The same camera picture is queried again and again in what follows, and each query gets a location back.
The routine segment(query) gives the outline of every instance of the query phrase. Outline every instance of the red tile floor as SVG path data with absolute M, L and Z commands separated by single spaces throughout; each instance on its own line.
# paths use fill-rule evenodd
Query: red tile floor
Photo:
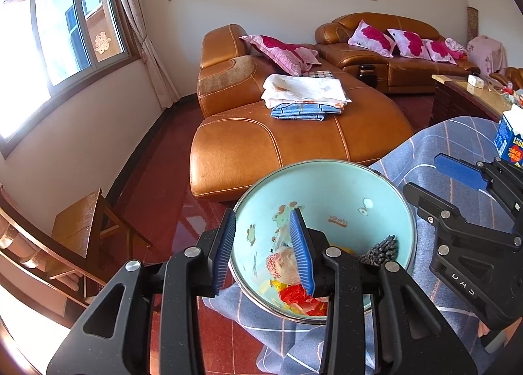
M 415 131 L 428 126 L 432 96 L 399 95 L 394 102 Z M 136 242 L 135 257 L 146 264 L 163 262 L 194 245 L 202 232 L 218 226 L 225 206 L 195 199 L 189 188 L 189 153 L 203 116 L 196 100 L 179 103 L 156 134 L 122 192 L 115 210 L 153 243 L 146 249 Z M 102 255 L 108 270 L 125 262 L 124 239 L 103 241 Z M 262 345 L 220 314 L 198 302 L 203 360 L 209 375 L 263 373 L 256 367 Z M 158 374 L 159 311 L 153 313 L 151 374 Z

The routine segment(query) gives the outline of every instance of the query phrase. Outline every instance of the stack of folded cloth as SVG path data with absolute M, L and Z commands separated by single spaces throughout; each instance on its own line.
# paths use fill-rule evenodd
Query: stack of folded cloth
M 341 114 L 350 102 L 342 84 L 329 71 L 316 71 L 306 77 L 273 74 L 263 84 L 261 98 L 281 120 L 323 121 L 327 114 Z

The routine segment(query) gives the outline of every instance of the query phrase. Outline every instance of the brown leather sofa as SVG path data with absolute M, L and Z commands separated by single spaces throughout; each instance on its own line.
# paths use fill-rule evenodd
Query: brown leather sofa
M 295 162 L 331 158 L 370 165 L 412 136 L 401 110 L 388 97 L 327 61 L 352 99 L 343 114 L 322 122 L 277 120 L 261 100 L 263 82 L 279 68 L 251 56 L 237 25 L 203 40 L 198 100 L 206 117 L 191 150 L 193 195 L 213 201 L 238 199 L 253 183 Z
M 422 39 L 442 41 L 445 38 L 425 22 L 372 12 L 341 16 L 316 30 L 316 49 L 322 58 L 354 77 L 358 77 L 360 72 L 368 75 L 368 67 L 362 65 L 372 65 L 377 78 L 376 88 L 383 93 L 432 93 L 436 88 L 433 74 L 467 76 L 480 72 L 477 66 L 466 60 L 457 61 L 456 66 L 446 62 L 404 58 L 399 55 L 397 47 L 393 53 L 394 58 L 384 58 L 376 52 L 351 46 L 347 42 L 361 20 L 386 34 L 387 29 L 394 28 L 412 31 Z
M 514 90 L 523 89 L 523 68 L 508 67 L 505 74 L 492 73 L 490 76 L 499 81 L 503 86 L 508 86 L 512 82 Z

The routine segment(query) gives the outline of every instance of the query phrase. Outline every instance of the throw pillow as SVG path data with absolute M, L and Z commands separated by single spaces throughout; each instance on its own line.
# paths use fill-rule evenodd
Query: throw pillow
M 372 50 L 385 58 L 393 58 L 392 51 L 396 46 L 393 39 L 383 34 L 377 28 L 370 26 L 364 20 L 349 39 L 349 44 Z
M 248 35 L 240 37 L 240 39 L 252 44 L 287 74 L 295 77 L 309 71 L 313 65 L 321 65 L 321 62 L 316 59 L 317 50 L 296 44 L 286 44 L 267 36 Z
M 450 62 L 457 65 L 454 58 L 450 55 L 449 49 L 445 46 L 444 42 L 436 42 L 435 40 L 423 39 L 423 44 L 428 50 L 430 58 L 434 62 Z
M 401 56 L 406 58 L 417 58 L 431 60 L 427 48 L 422 42 L 422 38 L 412 31 L 402 31 L 401 29 L 388 29 L 392 38 L 396 41 Z
M 466 49 L 462 45 L 460 45 L 456 40 L 453 40 L 449 37 L 445 40 L 445 45 L 449 50 L 450 55 L 455 60 L 466 60 L 468 58 Z

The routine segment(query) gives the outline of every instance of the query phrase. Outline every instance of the blue box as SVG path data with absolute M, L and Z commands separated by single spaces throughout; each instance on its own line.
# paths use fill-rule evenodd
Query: blue box
M 494 141 L 501 158 L 521 167 L 523 164 L 523 109 L 512 105 L 512 109 L 503 113 Z

